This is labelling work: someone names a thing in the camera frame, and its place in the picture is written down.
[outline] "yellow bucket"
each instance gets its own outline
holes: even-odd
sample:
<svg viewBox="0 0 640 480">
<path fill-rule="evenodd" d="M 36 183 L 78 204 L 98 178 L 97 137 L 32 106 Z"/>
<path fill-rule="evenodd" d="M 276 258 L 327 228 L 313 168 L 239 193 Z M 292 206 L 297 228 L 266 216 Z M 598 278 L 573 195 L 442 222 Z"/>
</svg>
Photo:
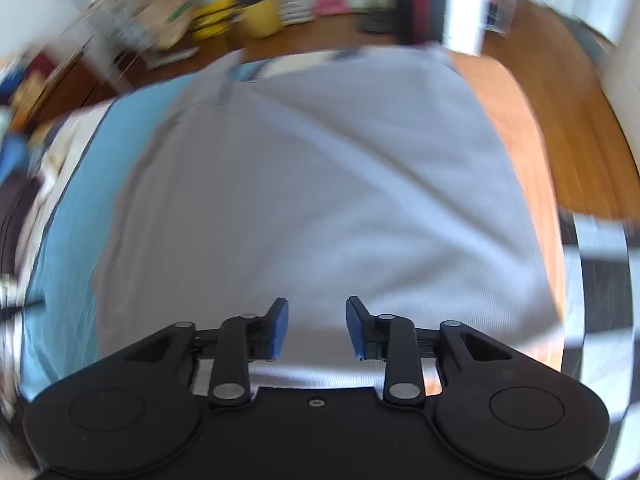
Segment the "yellow bucket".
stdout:
<svg viewBox="0 0 640 480">
<path fill-rule="evenodd" d="M 266 38 L 282 28 L 280 0 L 261 0 L 241 10 L 242 22 L 252 38 Z"/>
</svg>

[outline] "yellow container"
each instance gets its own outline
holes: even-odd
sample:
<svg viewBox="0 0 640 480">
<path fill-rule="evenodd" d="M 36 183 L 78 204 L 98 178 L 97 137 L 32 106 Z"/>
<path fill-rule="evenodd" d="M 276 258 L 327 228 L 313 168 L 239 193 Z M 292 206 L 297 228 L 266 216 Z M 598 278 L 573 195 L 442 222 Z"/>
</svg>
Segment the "yellow container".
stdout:
<svg viewBox="0 0 640 480">
<path fill-rule="evenodd" d="M 193 39 L 196 41 L 202 41 L 207 38 L 213 38 L 214 36 L 224 34 L 229 30 L 229 28 L 230 27 L 227 22 L 217 23 L 215 25 L 211 25 L 211 27 L 200 28 L 199 30 L 194 31 Z"/>
<path fill-rule="evenodd" d="M 216 0 L 211 2 L 208 6 L 204 6 L 193 13 L 194 18 L 206 16 L 213 12 L 219 12 L 220 10 L 227 10 L 236 4 L 236 0 Z"/>
<path fill-rule="evenodd" d="M 202 27 L 210 27 L 211 25 L 215 25 L 216 23 L 221 22 L 222 20 L 226 20 L 229 16 L 231 16 L 232 10 L 219 10 L 218 12 L 214 12 L 213 14 L 206 14 L 200 18 L 196 18 L 193 20 L 193 24 L 191 27 L 193 28 L 202 28 Z"/>
<path fill-rule="evenodd" d="M 280 0 L 261 0 L 240 11 L 242 23 L 252 38 L 266 38 L 282 28 Z"/>
</svg>

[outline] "screw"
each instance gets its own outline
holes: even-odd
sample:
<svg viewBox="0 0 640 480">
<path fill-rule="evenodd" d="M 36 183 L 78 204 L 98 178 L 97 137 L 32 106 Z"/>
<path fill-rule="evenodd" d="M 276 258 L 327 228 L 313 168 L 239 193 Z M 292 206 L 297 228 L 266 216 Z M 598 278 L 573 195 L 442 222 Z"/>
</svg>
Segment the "screw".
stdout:
<svg viewBox="0 0 640 480">
<path fill-rule="evenodd" d="M 242 397 L 244 388 L 237 383 L 222 383 L 213 388 L 215 397 L 224 400 L 233 400 Z"/>
<path fill-rule="evenodd" d="M 398 383 L 389 388 L 389 393 L 396 399 L 415 399 L 420 395 L 420 388 L 411 383 Z"/>
</svg>

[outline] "blue blanket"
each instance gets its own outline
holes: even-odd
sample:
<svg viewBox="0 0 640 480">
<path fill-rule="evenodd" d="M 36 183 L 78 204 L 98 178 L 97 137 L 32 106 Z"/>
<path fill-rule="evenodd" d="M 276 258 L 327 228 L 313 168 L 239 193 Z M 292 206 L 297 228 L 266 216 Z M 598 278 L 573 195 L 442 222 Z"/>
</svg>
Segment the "blue blanket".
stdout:
<svg viewBox="0 0 640 480">
<path fill-rule="evenodd" d="M 95 131 L 45 232 L 25 314 L 20 390 L 33 399 L 51 383 L 98 359 L 94 265 L 114 200 L 166 110 L 194 75 L 118 99 Z"/>
</svg>

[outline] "round disc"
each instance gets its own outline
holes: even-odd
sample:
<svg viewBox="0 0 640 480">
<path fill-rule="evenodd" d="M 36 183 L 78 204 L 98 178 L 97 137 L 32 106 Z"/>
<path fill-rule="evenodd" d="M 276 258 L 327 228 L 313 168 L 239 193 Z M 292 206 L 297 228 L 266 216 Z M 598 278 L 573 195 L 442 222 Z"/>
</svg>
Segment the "round disc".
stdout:
<svg viewBox="0 0 640 480">
<path fill-rule="evenodd" d="M 563 379 L 541 384 L 549 389 L 524 384 L 494 389 L 482 379 L 450 384 L 436 401 L 436 425 L 468 459 L 492 470 L 569 472 L 599 451 L 609 417 L 591 390 Z"/>
<path fill-rule="evenodd" d="M 199 418 L 187 387 L 153 365 L 123 363 L 54 384 L 30 406 L 25 428 L 53 470 L 113 478 L 153 469 L 187 443 Z"/>
</svg>

